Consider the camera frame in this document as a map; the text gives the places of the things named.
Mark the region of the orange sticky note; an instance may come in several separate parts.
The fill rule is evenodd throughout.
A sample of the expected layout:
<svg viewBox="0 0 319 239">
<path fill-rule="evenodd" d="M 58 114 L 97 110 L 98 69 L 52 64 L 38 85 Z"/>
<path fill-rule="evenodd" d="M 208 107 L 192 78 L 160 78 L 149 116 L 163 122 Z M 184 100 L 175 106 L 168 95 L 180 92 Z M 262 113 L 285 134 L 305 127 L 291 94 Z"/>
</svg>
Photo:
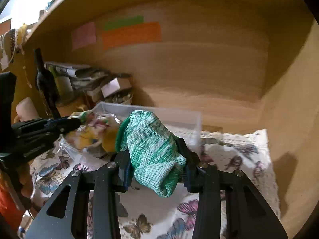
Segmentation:
<svg viewBox="0 0 319 239">
<path fill-rule="evenodd" d="M 149 22 L 102 33 L 103 49 L 108 50 L 120 46 L 160 42 L 162 31 L 159 22 Z"/>
</svg>

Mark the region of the stack of newspapers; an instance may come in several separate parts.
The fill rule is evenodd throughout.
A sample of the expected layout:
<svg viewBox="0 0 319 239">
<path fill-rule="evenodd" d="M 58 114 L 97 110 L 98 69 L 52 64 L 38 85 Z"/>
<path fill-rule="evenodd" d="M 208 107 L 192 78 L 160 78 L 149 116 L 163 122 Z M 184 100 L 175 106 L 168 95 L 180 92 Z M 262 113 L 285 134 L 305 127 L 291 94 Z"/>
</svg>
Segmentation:
<svg viewBox="0 0 319 239">
<path fill-rule="evenodd" d="M 45 62 L 44 66 L 52 73 L 59 92 L 94 90 L 110 75 L 86 64 Z"/>
</svg>

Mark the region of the clear plastic storage box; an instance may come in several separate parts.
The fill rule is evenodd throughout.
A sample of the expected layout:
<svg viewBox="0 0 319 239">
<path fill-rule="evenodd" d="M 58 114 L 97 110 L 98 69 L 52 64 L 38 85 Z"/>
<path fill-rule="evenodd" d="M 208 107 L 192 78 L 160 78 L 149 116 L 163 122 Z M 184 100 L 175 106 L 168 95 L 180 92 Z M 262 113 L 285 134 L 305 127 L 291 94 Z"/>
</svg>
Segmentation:
<svg viewBox="0 0 319 239">
<path fill-rule="evenodd" d="M 183 138 L 191 151 L 198 153 L 200 151 L 201 139 L 201 114 L 194 111 L 166 109 L 158 107 L 145 107 L 136 105 L 111 104 L 106 102 L 98 103 L 91 111 L 108 112 L 114 114 L 122 122 L 130 115 L 132 111 L 145 110 L 155 113 L 162 124 L 175 136 Z M 65 135 L 61 136 L 59 145 L 65 150 L 74 161 L 79 161 L 81 157 L 88 159 L 110 156 L 102 146 L 79 151 L 72 147 L 65 140 Z"/>
</svg>

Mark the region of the floral patterned cloth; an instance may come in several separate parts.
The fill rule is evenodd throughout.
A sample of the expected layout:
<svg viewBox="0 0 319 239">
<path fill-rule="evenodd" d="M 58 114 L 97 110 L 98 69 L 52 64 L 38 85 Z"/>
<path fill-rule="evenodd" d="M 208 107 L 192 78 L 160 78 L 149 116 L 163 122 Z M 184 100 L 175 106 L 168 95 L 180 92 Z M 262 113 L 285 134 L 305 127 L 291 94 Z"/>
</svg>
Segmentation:
<svg viewBox="0 0 319 239">
<path fill-rule="evenodd" d="M 108 112 L 74 112 L 69 117 L 81 121 L 80 127 L 66 134 L 65 140 L 75 149 L 83 151 L 97 146 L 107 153 L 115 152 L 115 142 L 122 121 Z"/>
</svg>

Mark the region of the butterfly lace tablecloth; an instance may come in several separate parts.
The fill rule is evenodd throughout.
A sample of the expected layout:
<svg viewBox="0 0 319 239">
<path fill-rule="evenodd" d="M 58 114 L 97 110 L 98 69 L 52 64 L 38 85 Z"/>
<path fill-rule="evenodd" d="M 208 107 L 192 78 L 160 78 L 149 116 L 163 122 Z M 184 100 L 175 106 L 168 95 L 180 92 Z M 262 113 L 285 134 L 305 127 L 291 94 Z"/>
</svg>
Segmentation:
<svg viewBox="0 0 319 239">
<path fill-rule="evenodd" d="M 265 130 L 249 135 L 206 134 L 201 162 L 216 166 L 220 179 L 219 238 L 286 238 L 262 187 L 267 184 L 270 157 Z M 74 161 L 58 146 L 37 157 L 36 190 L 48 196 L 31 223 L 26 238 L 93 238 L 95 171 L 112 160 L 81 157 Z M 181 181 L 172 196 L 160 197 L 134 178 L 124 193 L 116 193 L 121 238 L 193 238 L 198 193 Z"/>
</svg>

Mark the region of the dark wine bottle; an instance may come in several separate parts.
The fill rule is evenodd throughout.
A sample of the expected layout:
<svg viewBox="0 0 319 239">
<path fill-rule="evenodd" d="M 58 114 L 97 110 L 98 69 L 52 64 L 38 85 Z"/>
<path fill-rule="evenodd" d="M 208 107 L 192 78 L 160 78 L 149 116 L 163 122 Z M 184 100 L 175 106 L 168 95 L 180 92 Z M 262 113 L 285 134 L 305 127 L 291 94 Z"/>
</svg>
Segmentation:
<svg viewBox="0 0 319 239">
<path fill-rule="evenodd" d="M 59 101 L 59 92 L 53 74 L 44 66 L 40 48 L 35 49 L 35 64 L 37 66 L 37 87 L 42 92 L 53 118 L 59 119 L 61 115 L 56 107 L 56 103 Z"/>
</svg>

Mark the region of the green striped knit cloth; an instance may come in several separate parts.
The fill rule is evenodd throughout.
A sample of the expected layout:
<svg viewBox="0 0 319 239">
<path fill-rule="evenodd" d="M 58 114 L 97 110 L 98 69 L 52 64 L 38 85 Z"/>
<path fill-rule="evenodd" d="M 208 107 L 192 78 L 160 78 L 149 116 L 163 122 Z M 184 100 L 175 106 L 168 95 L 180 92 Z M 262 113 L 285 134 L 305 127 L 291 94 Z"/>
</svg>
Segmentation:
<svg viewBox="0 0 319 239">
<path fill-rule="evenodd" d="M 115 150 L 129 152 L 134 178 L 139 184 L 160 197 L 170 197 L 187 162 L 178 152 L 177 139 L 155 113 L 135 110 L 121 123 Z"/>
</svg>

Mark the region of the white bowl of trinkets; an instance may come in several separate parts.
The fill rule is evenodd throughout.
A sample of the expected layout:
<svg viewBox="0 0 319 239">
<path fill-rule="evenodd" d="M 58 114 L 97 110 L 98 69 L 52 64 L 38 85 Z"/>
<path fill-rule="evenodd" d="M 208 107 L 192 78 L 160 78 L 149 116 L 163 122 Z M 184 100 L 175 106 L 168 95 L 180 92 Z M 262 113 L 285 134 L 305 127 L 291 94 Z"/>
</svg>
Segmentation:
<svg viewBox="0 0 319 239">
<path fill-rule="evenodd" d="M 112 96 L 105 98 L 106 103 L 113 103 L 113 104 L 124 104 L 124 105 L 131 105 L 132 104 L 133 93 L 131 92 L 124 92 L 124 93 L 117 93 Z"/>
</svg>

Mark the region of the green sticky note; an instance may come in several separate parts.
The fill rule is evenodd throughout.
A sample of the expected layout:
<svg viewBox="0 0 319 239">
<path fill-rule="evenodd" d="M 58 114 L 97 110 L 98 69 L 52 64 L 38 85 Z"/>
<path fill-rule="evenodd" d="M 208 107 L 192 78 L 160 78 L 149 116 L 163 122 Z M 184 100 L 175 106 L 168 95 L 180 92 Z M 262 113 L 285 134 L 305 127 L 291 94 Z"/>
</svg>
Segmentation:
<svg viewBox="0 0 319 239">
<path fill-rule="evenodd" d="M 138 25 L 144 23 L 144 17 L 142 15 L 121 18 L 113 21 L 108 21 L 104 24 L 104 31 L 110 31 L 121 27 L 127 27 L 132 25 Z"/>
</svg>

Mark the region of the white small card box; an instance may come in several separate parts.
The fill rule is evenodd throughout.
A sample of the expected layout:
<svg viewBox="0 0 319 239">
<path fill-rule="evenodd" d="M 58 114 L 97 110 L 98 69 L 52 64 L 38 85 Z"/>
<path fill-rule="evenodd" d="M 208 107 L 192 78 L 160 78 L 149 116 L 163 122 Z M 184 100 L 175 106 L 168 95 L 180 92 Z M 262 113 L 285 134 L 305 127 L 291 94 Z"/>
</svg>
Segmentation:
<svg viewBox="0 0 319 239">
<path fill-rule="evenodd" d="M 114 78 L 109 83 L 102 86 L 101 91 L 103 97 L 106 98 L 117 92 L 127 90 L 131 88 L 130 80 L 127 78 Z"/>
</svg>

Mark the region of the pink sticky note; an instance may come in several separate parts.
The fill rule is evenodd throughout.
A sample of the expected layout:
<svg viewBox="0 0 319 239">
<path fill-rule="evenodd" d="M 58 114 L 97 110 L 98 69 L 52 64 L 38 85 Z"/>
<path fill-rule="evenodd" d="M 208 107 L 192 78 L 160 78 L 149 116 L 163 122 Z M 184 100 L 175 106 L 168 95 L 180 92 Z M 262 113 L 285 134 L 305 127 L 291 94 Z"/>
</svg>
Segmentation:
<svg viewBox="0 0 319 239">
<path fill-rule="evenodd" d="M 80 49 L 96 42 L 95 23 L 86 23 L 71 33 L 72 49 Z"/>
</svg>

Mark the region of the white cylindrical candle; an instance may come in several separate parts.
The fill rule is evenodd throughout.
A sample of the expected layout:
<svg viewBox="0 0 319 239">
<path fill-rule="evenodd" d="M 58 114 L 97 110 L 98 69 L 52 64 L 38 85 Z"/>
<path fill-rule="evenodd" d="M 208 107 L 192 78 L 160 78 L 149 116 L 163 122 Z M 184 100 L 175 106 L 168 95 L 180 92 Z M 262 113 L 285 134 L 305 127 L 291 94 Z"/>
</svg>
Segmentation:
<svg viewBox="0 0 319 239">
<path fill-rule="evenodd" d="M 24 98 L 17 104 L 16 113 L 17 116 L 14 119 L 14 123 L 40 118 L 33 101 L 29 97 Z"/>
</svg>

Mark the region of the beige mug with lid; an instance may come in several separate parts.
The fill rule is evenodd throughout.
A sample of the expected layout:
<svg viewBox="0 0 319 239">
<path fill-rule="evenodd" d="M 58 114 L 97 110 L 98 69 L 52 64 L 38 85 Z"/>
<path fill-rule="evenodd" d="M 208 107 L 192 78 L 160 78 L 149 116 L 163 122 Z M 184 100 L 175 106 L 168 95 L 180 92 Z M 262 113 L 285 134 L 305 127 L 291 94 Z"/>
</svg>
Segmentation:
<svg viewBox="0 0 319 239">
<path fill-rule="evenodd" d="M 74 99 L 72 102 L 65 105 L 59 104 L 56 107 L 61 117 L 69 116 L 74 112 L 83 112 L 88 110 L 88 107 L 84 103 L 82 97 L 78 97 Z"/>
</svg>

